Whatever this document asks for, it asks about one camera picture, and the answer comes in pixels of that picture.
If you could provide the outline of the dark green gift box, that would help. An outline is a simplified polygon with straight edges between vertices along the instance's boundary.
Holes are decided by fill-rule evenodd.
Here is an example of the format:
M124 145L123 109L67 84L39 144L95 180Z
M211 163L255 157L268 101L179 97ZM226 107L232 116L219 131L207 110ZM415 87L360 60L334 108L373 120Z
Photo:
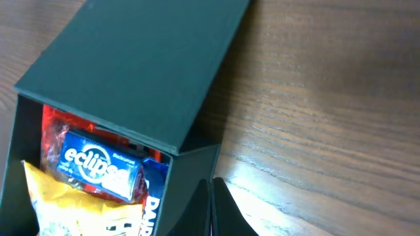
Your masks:
M156 235L167 235L219 145L192 126L247 1L87 1L16 83L18 99L1 194L1 234L39 231L22 161L39 163L43 105L164 152L169 174Z

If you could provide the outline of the Dairy Milk chocolate bar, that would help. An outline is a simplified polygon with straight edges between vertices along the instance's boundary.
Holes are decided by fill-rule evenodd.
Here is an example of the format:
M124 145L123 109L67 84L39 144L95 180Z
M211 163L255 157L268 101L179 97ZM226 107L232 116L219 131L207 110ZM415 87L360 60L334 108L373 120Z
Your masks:
M155 230L169 166L152 158L144 159L142 166L148 194L144 202L139 235L151 236Z

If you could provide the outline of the yellow Hacks candy bag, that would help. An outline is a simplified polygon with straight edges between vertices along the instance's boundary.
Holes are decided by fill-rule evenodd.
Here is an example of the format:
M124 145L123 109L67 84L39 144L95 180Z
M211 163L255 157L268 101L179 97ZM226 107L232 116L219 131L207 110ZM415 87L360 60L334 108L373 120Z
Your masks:
M39 235L140 235L142 205L94 197L22 161Z

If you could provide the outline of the red Hacks candy bag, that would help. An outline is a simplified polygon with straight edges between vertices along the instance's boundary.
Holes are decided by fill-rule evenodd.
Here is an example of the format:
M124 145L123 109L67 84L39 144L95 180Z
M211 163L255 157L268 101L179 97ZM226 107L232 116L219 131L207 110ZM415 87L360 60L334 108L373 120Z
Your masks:
M152 158L159 163L163 163L161 160L162 154L159 151L144 147L133 140L113 133L92 121L82 119L71 113L59 111L48 105L43 107L42 118L41 169L43 171L57 180L94 195L95 197L116 202L126 202L89 184L84 184L56 169L65 135L69 131L76 132L97 142L112 146L139 159L141 163L141 180L135 192L135 199L129 204L145 202L148 190L144 178L142 162L146 158Z

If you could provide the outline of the blue Eclipse mints box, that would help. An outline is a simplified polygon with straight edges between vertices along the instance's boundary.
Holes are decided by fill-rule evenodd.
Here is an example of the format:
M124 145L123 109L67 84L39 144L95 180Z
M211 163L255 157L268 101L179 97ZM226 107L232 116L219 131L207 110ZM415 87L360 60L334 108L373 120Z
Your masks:
M135 156L72 131L65 135L56 169L128 203L141 180Z

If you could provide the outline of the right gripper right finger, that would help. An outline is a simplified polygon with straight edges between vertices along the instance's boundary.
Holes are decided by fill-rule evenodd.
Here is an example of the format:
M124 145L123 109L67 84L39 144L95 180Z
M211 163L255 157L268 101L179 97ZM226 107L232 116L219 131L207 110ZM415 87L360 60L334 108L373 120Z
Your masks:
M212 235L258 236L240 212L225 181L216 177L211 183Z

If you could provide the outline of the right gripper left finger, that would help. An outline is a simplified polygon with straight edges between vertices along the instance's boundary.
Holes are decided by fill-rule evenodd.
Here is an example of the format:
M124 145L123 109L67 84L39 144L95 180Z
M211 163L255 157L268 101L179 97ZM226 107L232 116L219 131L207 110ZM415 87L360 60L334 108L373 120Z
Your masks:
M211 194L209 182L199 181L184 212L167 236L210 236Z

